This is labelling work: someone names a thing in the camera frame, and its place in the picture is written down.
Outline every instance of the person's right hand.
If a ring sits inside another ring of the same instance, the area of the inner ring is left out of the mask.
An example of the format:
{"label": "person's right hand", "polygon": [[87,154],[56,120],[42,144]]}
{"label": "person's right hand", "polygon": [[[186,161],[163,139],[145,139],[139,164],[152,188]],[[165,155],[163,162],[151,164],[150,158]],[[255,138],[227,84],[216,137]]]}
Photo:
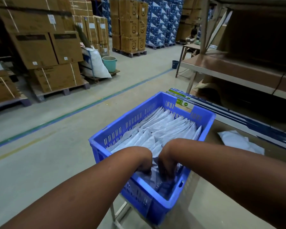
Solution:
{"label": "person's right hand", "polygon": [[159,173],[164,180],[174,179],[177,169],[177,162],[171,157],[169,147],[170,142],[163,147],[158,157]]}

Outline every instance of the blue plastic crate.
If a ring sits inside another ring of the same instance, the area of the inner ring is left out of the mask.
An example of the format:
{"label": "blue plastic crate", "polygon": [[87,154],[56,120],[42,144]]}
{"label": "blue plastic crate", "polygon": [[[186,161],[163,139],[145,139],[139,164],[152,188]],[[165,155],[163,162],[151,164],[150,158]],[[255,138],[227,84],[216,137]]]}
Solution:
{"label": "blue plastic crate", "polygon": [[[161,106],[163,106],[165,110],[169,109],[173,112],[175,118],[183,116],[195,121],[197,127],[202,126],[203,131],[198,140],[204,141],[216,115],[199,106],[194,106],[191,112],[184,111],[175,107],[176,101],[177,98],[175,96],[159,92],[93,135],[89,139],[89,142],[96,163],[99,163],[111,155],[106,148],[115,144],[122,138],[122,135],[126,131],[131,130],[137,123]],[[124,186],[121,194],[141,213],[142,216],[151,223],[159,225],[164,220],[165,215],[175,205],[189,174],[190,170],[183,167],[182,171],[176,177],[175,185],[173,186],[168,199],[163,198],[136,173],[132,175]]]}

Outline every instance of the teal bucket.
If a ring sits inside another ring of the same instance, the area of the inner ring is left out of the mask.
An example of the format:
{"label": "teal bucket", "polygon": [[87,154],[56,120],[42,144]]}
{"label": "teal bucket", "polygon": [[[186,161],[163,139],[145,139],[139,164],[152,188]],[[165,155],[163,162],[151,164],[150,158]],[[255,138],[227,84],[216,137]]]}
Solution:
{"label": "teal bucket", "polygon": [[116,57],[113,56],[104,56],[102,58],[103,64],[109,72],[114,72],[116,70]]}

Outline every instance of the pallet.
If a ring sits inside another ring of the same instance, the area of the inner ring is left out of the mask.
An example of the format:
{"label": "pallet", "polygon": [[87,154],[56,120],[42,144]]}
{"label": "pallet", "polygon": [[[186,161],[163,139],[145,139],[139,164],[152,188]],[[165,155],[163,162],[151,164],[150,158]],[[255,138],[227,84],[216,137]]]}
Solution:
{"label": "pallet", "polygon": [[[111,75],[111,77],[113,77],[119,72],[120,72],[120,70],[116,69],[114,72],[110,72],[110,75]],[[88,80],[93,80],[96,84],[99,83],[99,81],[102,81],[104,79],[108,79],[108,78],[95,78],[95,77],[90,77],[90,76],[84,76],[84,77]]]}
{"label": "pallet", "polygon": [[163,46],[152,46],[152,45],[148,45],[148,44],[145,44],[145,46],[147,46],[147,47],[149,47],[149,48],[152,48],[152,49],[154,49],[154,50],[160,49],[160,48],[164,48],[164,47],[165,47],[165,45],[163,45]]}
{"label": "pallet", "polygon": [[14,98],[12,100],[7,100],[0,103],[0,111],[6,108],[14,107],[17,104],[22,104],[24,107],[32,105],[31,101],[21,93],[20,97]]}
{"label": "pallet", "polygon": [[57,94],[57,93],[61,93],[62,92],[65,96],[68,96],[68,95],[70,95],[70,89],[72,89],[72,90],[73,89],[77,89],[77,88],[84,88],[86,90],[90,89],[90,84],[86,80],[84,80],[84,79],[82,79],[82,80],[83,80],[83,84],[82,85],[73,86],[73,87],[69,87],[69,88],[63,88],[63,89],[60,89],[60,90],[56,90],[56,91],[52,91],[52,92],[46,92],[46,93],[44,93],[42,91],[40,85],[31,83],[31,82],[29,84],[30,84],[30,86],[31,86],[31,88],[33,90],[33,93],[36,96],[37,100],[39,102],[42,102],[42,101],[45,100],[45,97],[47,97],[48,95],[53,94],[53,93]]}
{"label": "pallet", "polygon": [[171,46],[174,46],[174,45],[176,45],[175,42],[174,43],[170,43],[170,44],[165,44],[166,47],[171,47]]}
{"label": "pallet", "polygon": [[146,55],[147,54],[147,51],[139,51],[139,52],[136,52],[136,53],[128,53],[128,52],[124,52],[124,51],[117,50],[117,49],[114,49],[114,48],[112,48],[112,51],[115,52],[115,53],[119,53],[121,55],[130,57],[130,58],[133,58],[134,55],[141,56],[141,54],[142,55]]}
{"label": "pallet", "polygon": [[175,43],[180,44],[180,45],[185,45],[185,44],[187,44],[186,41],[176,41]]}

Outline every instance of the bucket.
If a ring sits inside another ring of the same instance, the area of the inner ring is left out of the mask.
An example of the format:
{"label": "bucket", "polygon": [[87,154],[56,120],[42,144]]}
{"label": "bucket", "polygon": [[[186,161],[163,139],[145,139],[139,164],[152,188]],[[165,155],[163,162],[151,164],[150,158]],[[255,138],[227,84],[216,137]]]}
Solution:
{"label": "bucket", "polygon": [[177,69],[179,61],[173,60],[172,62],[173,62],[172,69]]}
{"label": "bucket", "polygon": [[114,72],[116,70],[116,57],[113,56],[104,56],[102,58],[103,64],[109,72]]}

